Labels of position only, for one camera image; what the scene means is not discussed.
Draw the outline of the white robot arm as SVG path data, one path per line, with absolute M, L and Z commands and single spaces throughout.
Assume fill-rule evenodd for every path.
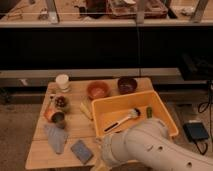
M 156 171 L 213 171 L 212 158 L 172 143 L 165 123 L 154 118 L 106 135 L 100 157 L 90 171 L 110 171 L 130 160 Z

